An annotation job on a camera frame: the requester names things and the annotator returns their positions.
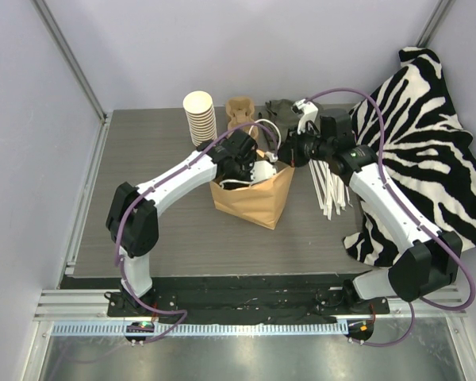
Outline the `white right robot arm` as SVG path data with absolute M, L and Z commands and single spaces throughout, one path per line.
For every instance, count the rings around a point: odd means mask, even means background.
M 320 113 L 312 103 L 292 110 L 298 124 L 286 134 L 281 159 L 296 166 L 326 162 L 386 227 L 400 254 L 393 266 L 363 273 L 344 285 L 345 309 L 358 314 L 371 299 L 389 296 L 412 302 L 451 285 L 461 239 L 431 223 L 380 170 L 375 151 L 356 143 L 350 115 L 342 109 Z

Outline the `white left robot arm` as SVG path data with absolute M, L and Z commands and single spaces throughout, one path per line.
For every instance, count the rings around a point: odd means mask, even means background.
M 159 218 L 180 198 L 217 178 L 251 180 L 258 143 L 242 130 L 206 140 L 187 158 L 154 179 L 115 190 L 106 228 L 121 271 L 121 294 L 137 317 L 153 308 L 150 251 L 159 240 Z

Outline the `brown paper bag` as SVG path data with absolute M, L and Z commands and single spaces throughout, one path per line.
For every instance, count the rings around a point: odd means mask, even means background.
M 221 179 L 221 163 L 224 159 L 256 161 L 256 152 L 261 149 L 258 148 L 256 139 L 251 136 L 250 130 L 253 127 L 264 130 L 274 139 L 274 151 L 267 152 L 277 155 L 279 142 L 267 127 L 253 121 L 232 128 L 221 134 L 216 144 L 208 151 L 212 161 L 217 164 L 216 178 L 209 183 L 210 191 L 217 210 L 274 229 L 286 205 L 294 167 L 278 160 L 277 174 L 256 184 Z

